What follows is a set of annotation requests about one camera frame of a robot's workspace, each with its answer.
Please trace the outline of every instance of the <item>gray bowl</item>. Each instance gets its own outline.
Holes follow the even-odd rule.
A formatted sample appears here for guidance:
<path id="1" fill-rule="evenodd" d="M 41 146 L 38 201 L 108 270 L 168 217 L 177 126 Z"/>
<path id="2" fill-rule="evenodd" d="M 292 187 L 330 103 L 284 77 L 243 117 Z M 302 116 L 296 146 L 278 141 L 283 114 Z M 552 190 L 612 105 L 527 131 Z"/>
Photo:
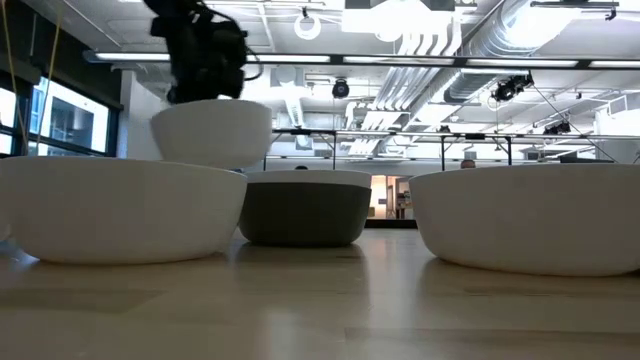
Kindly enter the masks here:
<path id="1" fill-rule="evenodd" d="M 346 246 L 360 237 L 371 199 L 371 175 L 355 171 L 248 174 L 240 231 L 252 243 Z"/>

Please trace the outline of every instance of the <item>overhead beam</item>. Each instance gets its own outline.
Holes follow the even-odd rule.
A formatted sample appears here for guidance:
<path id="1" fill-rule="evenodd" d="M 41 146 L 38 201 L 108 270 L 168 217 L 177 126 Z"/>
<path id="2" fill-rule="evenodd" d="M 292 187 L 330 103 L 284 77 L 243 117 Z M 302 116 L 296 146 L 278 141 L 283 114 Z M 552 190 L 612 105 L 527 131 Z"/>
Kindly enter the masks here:
<path id="1" fill-rule="evenodd" d="M 85 59 L 92 63 L 164 63 L 166 53 L 103 53 L 86 51 Z M 487 58 L 468 56 L 400 56 L 344 54 L 283 54 L 266 53 L 248 56 L 249 64 L 325 65 L 371 67 L 417 67 L 461 69 L 532 69 L 532 70 L 640 70 L 638 59 L 571 59 L 571 58 Z"/>

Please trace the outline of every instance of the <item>bowl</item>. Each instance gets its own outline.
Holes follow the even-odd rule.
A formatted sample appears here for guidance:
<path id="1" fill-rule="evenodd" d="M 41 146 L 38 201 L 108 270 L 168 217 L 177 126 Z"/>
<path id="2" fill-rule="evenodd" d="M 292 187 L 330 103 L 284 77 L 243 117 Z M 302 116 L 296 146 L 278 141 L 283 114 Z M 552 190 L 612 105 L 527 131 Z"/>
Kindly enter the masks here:
<path id="1" fill-rule="evenodd" d="M 436 256 L 528 274 L 606 276 L 640 268 L 640 166 L 567 164 L 448 171 L 410 180 Z"/>
<path id="2" fill-rule="evenodd" d="M 246 177 L 203 166 L 85 157 L 0 162 L 16 244 L 53 262 L 142 264 L 221 250 Z"/>
<path id="3" fill-rule="evenodd" d="M 355 171 L 267 171 L 247 175 L 240 231 L 251 242 L 346 246 L 364 229 L 371 175 Z"/>
<path id="4" fill-rule="evenodd" d="M 271 109 L 251 101 L 203 100 L 151 119 L 164 160 L 237 169 L 262 160 L 271 145 Z"/>

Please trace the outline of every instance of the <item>fluorescent light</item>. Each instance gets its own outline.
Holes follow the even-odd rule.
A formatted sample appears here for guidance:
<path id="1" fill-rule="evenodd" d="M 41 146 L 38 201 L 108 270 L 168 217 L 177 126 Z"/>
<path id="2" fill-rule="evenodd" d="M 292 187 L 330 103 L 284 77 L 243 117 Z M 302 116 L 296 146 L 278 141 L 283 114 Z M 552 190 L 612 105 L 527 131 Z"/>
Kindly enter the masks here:
<path id="1" fill-rule="evenodd" d="M 104 61 L 169 61 L 169 54 L 162 53 L 96 53 L 96 58 Z"/>
<path id="2" fill-rule="evenodd" d="M 523 137 L 527 139 L 580 139 L 582 138 L 582 135 L 526 134 Z"/>
<path id="3" fill-rule="evenodd" d="M 96 53 L 96 58 L 102 61 L 112 62 L 167 62 L 170 60 L 169 54 L 165 53 Z M 253 55 L 247 56 L 249 63 L 259 61 L 267 63 L 328 63 L 329 56 L 326 55 Z"/>
<path id="4" fill-rule="evenodd" d="M 521 69 L 460 69 L 463 74 L 489 74 L 489 75 L 529 75 L 529 71 Z"/>
<path id="5" fill-rule="evenodd" d="M 326 55 L 258 55 L 259 61 L 269 63 L 328 63 L 331 59 Z M 247 57 L 249 62 L 257 62 L 256 57 Z"/>
<path id="6" fill-rule="evenodd" d="M 371 135 L 385 136 L 391 135 L 390 131 L 336 131 L 338 135 Z"/>
<path id="7" fill-rule="evenodd" d="M 288 160 L 288 159 L 309 159 L 309 160 L 323 160 L 325 159 L 322 156 L 278 156 L 278 155 L 268 155 L 267 159 L 280 159 L 280 160 Z"/>
<path id="8" fill-rule="evenodd" d="M 592 68 L 640 68 L 640 61 L 596 60 L 589 64 Z"/>
<path id="9" fill-rule="evenodd" d="M 345 56 L 344 62 L 351 64 L 447 66 L 453 64 L 453 59 L 437 57 L 420 58 L 408 56 Z"/>
<path id="10" fill-rule="evenodd" d="M 143 0 L 118 0 L 122 3 L 141 3 Z M 255 7 L 258 4 L 264 4 L 266 7 L 298 7 L 298 6 L 307 6 L 315 8 L 325 8 L 325 4 L 323 2 L 316 1 L 291 1 L 291 0 L 281 0 L 281 1 L 249 1 L 249 0 L 237 0 L 237 1 L 229 1 L 229 0 L 205 0 L 204 2 L 207 5 L 222 5 L 222 6 L 250 6 Z"/>
<path id="11" fill-rule="evenodd" d="M 437 132 L 399 132 L 398 136 L 425 136 L 425 137 L 440 137 L 443 135 L 452 135 L 451 133 L 437 133 Z"/>
<path id="12" fill-rule="evenodd" d="M 535 67 L 574 67 L 578 60 L 543 60 L 543 59 L 469 59 L 470 66 L 513 66 L 522 68 Z"/>

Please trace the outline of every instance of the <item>white bowl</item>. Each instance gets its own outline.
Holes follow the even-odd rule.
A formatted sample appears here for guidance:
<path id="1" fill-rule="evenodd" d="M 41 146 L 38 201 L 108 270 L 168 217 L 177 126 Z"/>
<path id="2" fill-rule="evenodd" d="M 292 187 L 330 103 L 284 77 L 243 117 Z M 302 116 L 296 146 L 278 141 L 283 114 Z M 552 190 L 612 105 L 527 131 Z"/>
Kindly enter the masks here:
<path id="1" fill-rule="evenodd" d="M 271 109 L 251 101 L 204 100 L 151 119 L 164 160 L 236 169 L 262 160 L 271 145 Z"/>
<path id="2" fill-rule="evenodd" d="M 462 265 L 605 276 L 640 268 L 640 166 L 448 171 L 410 180 L 427 248 Z"/>
<path id="3" fill-rule="evenodd" d="M 111 158 L 5 159 L 0 174 L 17 245 L 64 263 L 207 256 L 230 241 L 246 191 L 230 171 Z"/>

